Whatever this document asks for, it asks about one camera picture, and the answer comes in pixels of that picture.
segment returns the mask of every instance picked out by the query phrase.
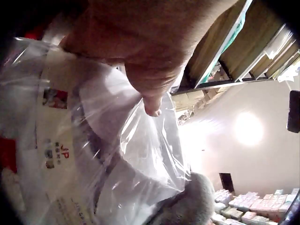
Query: finger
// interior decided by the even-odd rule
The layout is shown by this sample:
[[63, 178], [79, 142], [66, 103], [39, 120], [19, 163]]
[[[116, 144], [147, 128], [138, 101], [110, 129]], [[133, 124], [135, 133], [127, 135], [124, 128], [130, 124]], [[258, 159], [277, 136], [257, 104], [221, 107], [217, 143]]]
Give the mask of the finger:
[[161, 115], [161, 98], [161, 95], [143, 97], [145, 111], [148, 115], [153, 117], [158, 117]]
[[139, 91], [144, 100], [148, 115], [161, 114], [161, 98], [177, 78], [176, 70], [149, 69], [141, 65], [125, 63], [126, 74], [132, 86]]

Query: printed image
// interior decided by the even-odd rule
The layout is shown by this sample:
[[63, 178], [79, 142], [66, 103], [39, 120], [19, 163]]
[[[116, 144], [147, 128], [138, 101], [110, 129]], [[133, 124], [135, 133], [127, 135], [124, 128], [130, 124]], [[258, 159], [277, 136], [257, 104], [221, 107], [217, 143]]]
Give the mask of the printed image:
[[68, 93], [56, 89], [45, 89], [43, 96], [43, 106], [57, 109], [67, 108]]
[[46, 161], [46, 167], [48, 169], [53, 169], [54, 168], [53, 161], [51, 161], [51, 160]]

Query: stacked packages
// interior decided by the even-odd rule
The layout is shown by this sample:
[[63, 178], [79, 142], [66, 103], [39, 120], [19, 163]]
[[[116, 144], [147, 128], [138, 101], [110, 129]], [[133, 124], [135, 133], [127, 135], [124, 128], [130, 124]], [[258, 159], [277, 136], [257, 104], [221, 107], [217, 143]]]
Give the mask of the stacked packages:
[[237, 207], [242, 211], [248, 211], [249, 208], [259, 199], [257, 192], [248, 192], [245, 195], [239, 195], [234, 200], [229, 202], [229, 205], [232, 207]]
[[214, 200], [218, 203], [223, 203], [228, 206], [228, 203], [233, 199], [233, 195], [225, 189], [218, 190], [214, 194]]

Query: plastic bag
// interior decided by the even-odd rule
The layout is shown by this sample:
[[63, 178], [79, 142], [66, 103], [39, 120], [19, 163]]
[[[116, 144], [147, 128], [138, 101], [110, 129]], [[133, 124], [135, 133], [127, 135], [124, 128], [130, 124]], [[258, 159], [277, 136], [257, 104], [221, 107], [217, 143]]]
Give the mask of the plastic bag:
[[18, 38], [0, 96], [24, 224], [142, 224], [184, 190], [189, 166], [168, 94], [150, 117], [120, 71]]

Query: fingertip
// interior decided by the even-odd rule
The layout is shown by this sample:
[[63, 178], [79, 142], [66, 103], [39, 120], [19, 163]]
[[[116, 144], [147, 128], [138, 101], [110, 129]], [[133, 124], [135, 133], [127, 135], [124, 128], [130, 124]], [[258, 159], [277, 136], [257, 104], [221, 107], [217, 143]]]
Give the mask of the fingertip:
[[161, 115], [161, 97], [144, 97], [145, 111], [149, 116], [158, 117]]

